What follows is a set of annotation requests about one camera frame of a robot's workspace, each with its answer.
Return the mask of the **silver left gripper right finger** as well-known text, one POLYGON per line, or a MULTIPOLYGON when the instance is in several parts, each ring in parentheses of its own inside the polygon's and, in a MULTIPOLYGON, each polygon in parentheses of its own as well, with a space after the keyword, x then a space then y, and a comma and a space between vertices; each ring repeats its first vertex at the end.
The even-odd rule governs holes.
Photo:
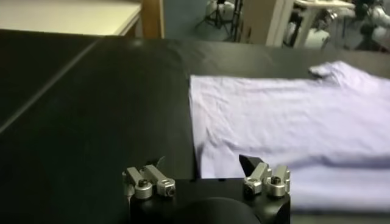
POLYGON ((271 169, 260 158, 239 155, 239 162, 244 171, 244 193, 247 196, 266 194, 271 198, 282 198, 290 194, 290 170, 278 165, 271 169))

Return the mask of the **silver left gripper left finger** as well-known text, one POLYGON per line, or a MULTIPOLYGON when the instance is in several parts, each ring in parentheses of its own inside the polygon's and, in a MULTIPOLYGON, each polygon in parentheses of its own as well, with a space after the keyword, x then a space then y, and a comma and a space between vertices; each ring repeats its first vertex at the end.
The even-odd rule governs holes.
POLYGON ((176 181, 167 177, 160 169, 165 163, 165 156, 146 162, 140 169, 128 167, 122 171, 123 192, 128 200, 148 200, 154 195, 163 198, 174 198, 176 181))

